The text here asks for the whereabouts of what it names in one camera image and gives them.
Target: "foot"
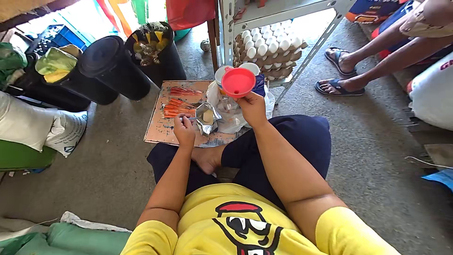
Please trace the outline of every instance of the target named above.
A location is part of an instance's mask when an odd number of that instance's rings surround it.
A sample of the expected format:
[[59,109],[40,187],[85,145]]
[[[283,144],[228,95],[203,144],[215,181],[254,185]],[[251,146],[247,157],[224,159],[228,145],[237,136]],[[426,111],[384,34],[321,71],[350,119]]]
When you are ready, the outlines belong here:
[[[332,59],[335,59],[335,53],[339,50],[341,50],[341,49],[327,49],[326,53],[329,54],[329,56]],[[349,55],[351,55],[351,53],[341,52],[340,58],[338,59],[338,66],[340,67],[340,70],[344,73],[352,72],[354,70],[354,67],[357,64],[357,63],[350,61]]]
[[212,174],[217,167],[222,166],[222,152],[226,145],[210,148],[193,148],[192,160],[205,174]]
[[[340,94],[339,91],[337,91],[336,88],[334,88],[329,82],[333,79],[327,79],[327,80],[320,80],[319,84],[321,85],[320,88],[329,93],[329,94]],[[338,85],[343,87],[346,91],[353,92],[357,91],[361,88],[364,88],[367,83],[364,83],[362,80],[360,80],[360,76],[352,77],[347,80],[340,80],[338,82]]]

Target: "black container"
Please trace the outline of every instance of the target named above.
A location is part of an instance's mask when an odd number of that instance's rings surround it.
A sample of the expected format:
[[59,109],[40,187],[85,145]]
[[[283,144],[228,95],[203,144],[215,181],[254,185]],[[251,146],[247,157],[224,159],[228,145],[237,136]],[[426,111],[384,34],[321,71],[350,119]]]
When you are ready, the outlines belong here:
[[101,38],[82,54],[79,70],[130,100],[140,100],[148,94],[152,82],[126,54],[121,37],[113,35]]
[[109,88],[104,83],[98,81],[95,78],[89,78],[80,73],[79,61],[76,66],[69,72],[65,77],[54,83],[44,84],[48,86],[60,86],[74,94],[89,99],[100,105],[108,105],[112,103],[117,97],[118,92]]
[[[187,76],[184,72],[183,64],[179,58],[178,50],[174,43],[174,32],[170,25],[166,22],[161,21],[162,25],[169,29],[164,32],[163,37],[169,40],[169,44],[159,53],[158,59],[159,64],[150,64],[148,66],[140,66],[140,60],[135,57],[134,54],[134,43],[136,40],[131,36],[126,40],[125,47],[129,51],[132,62],[142,70],[159,88],[162,87],[163,81],[168,80],[186,80]],[[147,41],[144,34],[137,30],[134,32],[140,41]]]
[[36,53],[28,54],[28,64],[24,68],[25,74],[13,86],[7,87],[5,92],[13,96],[32,98],[69,112],[86,110],[91,103],[90,100],[77,96],[64,88],[43,84],[43,76],[34,68],[37,60]]

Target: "flip-flop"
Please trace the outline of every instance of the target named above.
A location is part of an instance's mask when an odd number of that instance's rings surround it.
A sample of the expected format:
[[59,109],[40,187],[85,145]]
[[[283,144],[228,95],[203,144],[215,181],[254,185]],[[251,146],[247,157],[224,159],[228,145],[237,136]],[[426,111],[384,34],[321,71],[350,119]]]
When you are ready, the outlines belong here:
[[340,86],[338,84],[338,82],[341,81],[340,79],[333,79],[331,80],[330,82],[328,82],[332,87],[334,87],[338,92],[340,92],[339,94],[330,94],[329,92],[326,92],[324,91],[322,88],[321,88],[321,85],[324,85],[324,84],[320,84],[319,81],[317,81],[314,85],[314,88],[324,94],[324,95],[329,95],[329,96],[361,96],[363,94],[365,94],[365,89],[364,88],[361,88],[359,90],[356,90],[356,91],[352,91],[352,92],[349,92],[347,90],[345,90],[342,86]]
[[341,53],[343,53],[343,52],[349,53],[349,51],[342,50],[342,49],[340,49],[340,48],[338,48],[338,47],[328,47],[327,49],[331,49],[331,50],[338,49],[338,50],[336,50],[335,53],[334,53],[334,56],[335,56],[334,58],[332,58],[332,57],[327,53],[327,51],[324,52],[324,56],[326,56],[326,58],[327,58],[330,62],[332,62],[332,63],[337,67],[338,71],[339,71],[341,74],[343,74],[343,75],[352,75],[352,74],[356,74],[356,72],[357,72],[356,67],[354,67],[354,70],[352,70],[351,72],[345,73],[345,72],[343,72],[343,71],[340,69],[340,65],[339,65],[339,63],[338,63],[338,62],[339,62],[339,59],[340,59]]

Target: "yellow t-shirt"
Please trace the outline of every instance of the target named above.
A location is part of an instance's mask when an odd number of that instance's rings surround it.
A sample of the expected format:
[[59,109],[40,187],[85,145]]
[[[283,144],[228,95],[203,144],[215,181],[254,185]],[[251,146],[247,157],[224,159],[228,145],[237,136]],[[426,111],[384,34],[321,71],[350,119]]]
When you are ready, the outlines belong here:
[[179,217],[177,233],[159,221],[143,222],[121,255],[399,254],[345,207],[320,216],[316,246],[273,203],[232,183],[205,186],[187,195]]

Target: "metal shelf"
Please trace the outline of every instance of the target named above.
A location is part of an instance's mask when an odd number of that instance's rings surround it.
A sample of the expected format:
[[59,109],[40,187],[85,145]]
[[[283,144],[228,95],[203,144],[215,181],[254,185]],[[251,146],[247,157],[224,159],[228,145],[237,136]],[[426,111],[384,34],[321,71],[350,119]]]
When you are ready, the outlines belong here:
[[327,9],[336,11],[335,18],[323,32],[319,40],[312,47],[310,53],[299,65],[297,71],[282,80],[270,82],[270,88],[284,87],[283,92],[276,100],[276,104],[285,96],[294,81],[299,77],[305,67],[310,63],[313,56],[318,52],[329,35],[335,30],[344,15],[349,11],[355,1],[353,0],[269,0],[262,8],[258,8],[256,3],[247,6],[246,12],[240,20],[233,21],[235,0],[221,0],[219,9],[220,17],[220,41],[222,64],[233,64],[233,44],[234,38],[246,29],[253,29],[264,25],[293,19]]

